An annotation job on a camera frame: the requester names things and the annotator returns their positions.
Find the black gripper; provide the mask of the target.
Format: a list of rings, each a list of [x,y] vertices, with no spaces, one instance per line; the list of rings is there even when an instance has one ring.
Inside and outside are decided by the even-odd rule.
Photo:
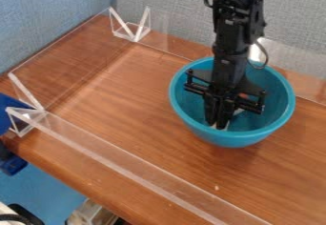
[[[204,120],[223,129],[238,109],[262,114],[264,89],[247,77],[247,58],[207,57],[186,70],[183,88],[203,97]]]

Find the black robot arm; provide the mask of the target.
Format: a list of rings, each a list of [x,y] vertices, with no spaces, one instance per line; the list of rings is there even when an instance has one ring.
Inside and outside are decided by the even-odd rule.
[[[250,47],[263,36],[263,0],[203,0],[212,9],[212,68],[186,71],[184,89],[203,97],[206,123],[223,130],[238,110],[262,113],[266,90],[247,78]]]

